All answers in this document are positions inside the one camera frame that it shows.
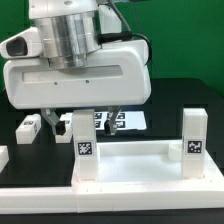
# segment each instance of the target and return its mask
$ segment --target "small white object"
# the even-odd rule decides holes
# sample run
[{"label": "small white object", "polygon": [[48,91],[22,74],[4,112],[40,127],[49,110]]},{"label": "small white object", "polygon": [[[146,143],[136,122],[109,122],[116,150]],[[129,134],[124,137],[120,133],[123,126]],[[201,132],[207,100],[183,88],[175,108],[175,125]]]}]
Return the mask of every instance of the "small white object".
[{"label": "small white object", "polygon": [[175,162],[181,161],[182,146],[180,141],[174,141],[169,144],[168,156],[170,160]]},{"label": "small white object", "polygon": [[64,135],[55,135],[55,142],[70,143],[72,139],[72,113],[61,115],[60,121],[65,121],[66,132]]},{"label": "small white object", "polygon": [[204,178],[208,115],[204,109],[184,109],[182,177]]},{"label": "small white object", "polygon": [[16,130],[17,144],[32,144],[41,128],[41,116],[39,114],[28,115]]},{"label": "small white object", "polygon": [[101,33],[120,33],[121,21],[115,12],[106,5],[99,6]]},{"label": "small white object", "polygon": [[94,110],[73,113],[73,138],[78,181],[95,181],[98,177],[99,153],[96,144]]},{"label": "small white object", "polygon": [[9,154],[7,146],[0,146],[0,173],[9,161]]},{"label": "small white object", "polygon": [[[27,43],[28,54],[25,56],[10,56],[6,50],[6,46],[9,42],[17,39],[18,37],[24,38]],[[36,27],[31,27],[5,41],[0,44],[0,53],[3,58],[6,59],[15,59],[15,58],[32,58],[38,57],[42,54],[43,47],[40,39],[39,31]]]}]

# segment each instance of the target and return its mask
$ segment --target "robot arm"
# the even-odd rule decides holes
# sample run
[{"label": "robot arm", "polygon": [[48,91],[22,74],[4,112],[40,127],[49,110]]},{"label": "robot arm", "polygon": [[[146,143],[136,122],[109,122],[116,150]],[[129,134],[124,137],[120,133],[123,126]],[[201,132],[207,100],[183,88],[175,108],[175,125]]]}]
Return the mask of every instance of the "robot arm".
[{"label": "robot arm", "polygon": [[53,132],[59,126],[61,133],[53,108],[112,106],[113,121],[117,106],[147,100],[151,88],[145,41],[99,44],[95,0],[29,3],[36,27],[0,45],[2,56],[11,59],[4,80],[13,106],[40,108]]}]

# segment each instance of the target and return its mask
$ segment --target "black and white pattern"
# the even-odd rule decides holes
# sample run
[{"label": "black and white pattern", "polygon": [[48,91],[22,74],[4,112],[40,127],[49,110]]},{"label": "black and white pattern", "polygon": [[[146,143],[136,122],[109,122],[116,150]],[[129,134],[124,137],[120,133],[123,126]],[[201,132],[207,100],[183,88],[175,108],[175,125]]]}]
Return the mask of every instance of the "black and white pattern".
[{"label": "black and white pattern", "polygon": [[188,141],[187,153],[202,153],[202,141]]},{"label": "black and white pattern", "polygon": [[95,113],[95,120],[102,119],[103,113]]},{"label": "black and white pattern", "polygon": [[78,154],[80,156],[93,155],[91,142],[78,142]]},{"label": "black and white pattern", "polygon": [[32,125],[33,124],[33,121],[25,121],[24,122],[24,125]]},{"label": "black and white pattern", "polygon": [[117,119],[125,119],[125,113],[119,113]]},{"label": "black and white pattern", "polygon": [[100,125],[101,125],[101,121],[95,121],[96,128],[100,128]]},{"label": "black and white pattern", "polygon": [[125,121],[116,121],[117,128],[126,128]]}]

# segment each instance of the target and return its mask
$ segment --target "black table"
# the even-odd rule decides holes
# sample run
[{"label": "black table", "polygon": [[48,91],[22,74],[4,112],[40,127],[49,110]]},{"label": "black table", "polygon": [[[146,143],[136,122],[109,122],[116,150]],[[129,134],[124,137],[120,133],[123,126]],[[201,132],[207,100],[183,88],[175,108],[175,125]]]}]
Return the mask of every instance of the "black table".
[{"label": "black table", "polygon": [[[7,145],[10,161],[0,174],[0,188],[70,186],[74,165],[73,143],[55,144],[51,127],[42,128],[32,145],[17,145],[15,130],[26,115],[40,110],[16,110],[5,92],[0,96],[0,145]],[[224,171],[224,100],[197,79],[152,80],[152,95],[142,106],[147,130],[97,132],[98,142],[181,139],[183,108],[205,108],[208,113],[207,151]],[[58,114],[74,108],[58,110]],[[88,214],[0,215],[5,223],[223,223],[224,209],[131,211]]]}]

